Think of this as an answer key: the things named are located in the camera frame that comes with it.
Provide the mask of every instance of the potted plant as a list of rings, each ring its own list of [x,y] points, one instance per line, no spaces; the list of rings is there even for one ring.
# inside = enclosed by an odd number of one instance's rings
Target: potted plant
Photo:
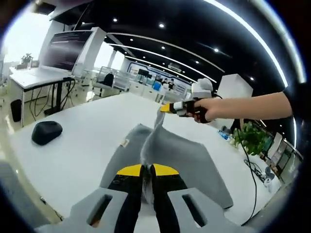
[[[27,53],[26,55],[24,55],[21,58],[21,63],[22,64],[27,64],[27,66],[31,66],[31,61],[32,61],[33,57],[31,56],[31,53]]]
[[[259,155],[262,152],[266,140],[268,140],[266,132],[251,122],[243,125],[243,128],[239,131],[239,135],[238,129],[235,129],[233,132],[235,146],[237,147],[238,144],[243,145],[249,155]]]

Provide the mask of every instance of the hand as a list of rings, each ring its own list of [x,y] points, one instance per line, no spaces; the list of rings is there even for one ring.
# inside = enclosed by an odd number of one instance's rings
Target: hand
[[[203,107],[207,110],[205,114],[205,119],[207,121],[212,121],[217,118],[217,113],[219,111],[219,101],[220,99],[201,99],[194,103],[194,107]],[[187,113],[188,116],[193,117],[194,120],[200,123],[198,115]]]

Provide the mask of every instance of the monitor screen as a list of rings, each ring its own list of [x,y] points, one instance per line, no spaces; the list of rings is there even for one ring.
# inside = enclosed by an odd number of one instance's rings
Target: monitor screen
[[[57,33],[50,41],[40,64],[72,71],[79,55],[93,31]]]

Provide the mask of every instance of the white desk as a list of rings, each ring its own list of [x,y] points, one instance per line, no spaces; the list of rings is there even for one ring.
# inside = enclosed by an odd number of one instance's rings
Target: white desk
[[[31,141],[36,123],[11,136],[12,148],[37,192],[64,217],[73,204],[98,188],[105,168],[129,131],[141,123],[153,127],[159,104],[131,93],[86,103],[49,116],[63,127],[60,137],[40,147]],[[225,216],[244,223],[254,207],[255,188],[245,155],[233,148],[208,125],[191,118],[166,115],[163,127],[207,148],[222,176],[234,205]],[[256,161],[264,167],[264,162]],[[257,213],[278,190],[268,189],[257,180]]]
[[[51,84],[59,83],[57,86],[57,94],[56,98],[61,98],[61,88],[63,78],[68,77],[68,72],[64,71],[54,71],[54,70],[46,70],[33,68],[31,70],[22,69],[16,70],[11,69],[13,74],[10,75],[10,101],[13,102],[15,100],[21,99],[21,124],[24,126],[24,100],[25,93],[27,91],[34,90],[39,87],[48,86]]]

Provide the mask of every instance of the ceiling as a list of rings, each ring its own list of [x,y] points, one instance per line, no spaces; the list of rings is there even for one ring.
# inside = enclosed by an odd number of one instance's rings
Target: ceiling
[[[252,1],[217,2],[251,25],[271,49],[288,84],[296,83],[296,70],[286,46]],[[283,15],[288,12],[279,0],[271,2],[285,12]],[[76,24],[87,6],[88,3],[74,7],[55,20]],[[140,49],[128,48],[134,60],[163,67],[167,67],[171,59],[175,60],[174,64],[178,64],[176,61],[185,64],[179,64],[184,71],[179,78],[185,81],[189,80],[182,75],[193,80],[208,76],[215,81],[212,83],[217,89],[223,75],[238,73],[253,87],[254,96],[284,89],[280,72],[260,42],[232,16],[204,0],[96,0],[88,7],[81,22],[85,24],[78,24],[79,29],[99,26],[108,32],[105,42],[113,46],[116,42],[112,38],[116,38],[121,45]],[[114,48],[125,53],[123,47]],[[265,121],[265,124],[269,130],[284,132],[293,143],[291,119]]]

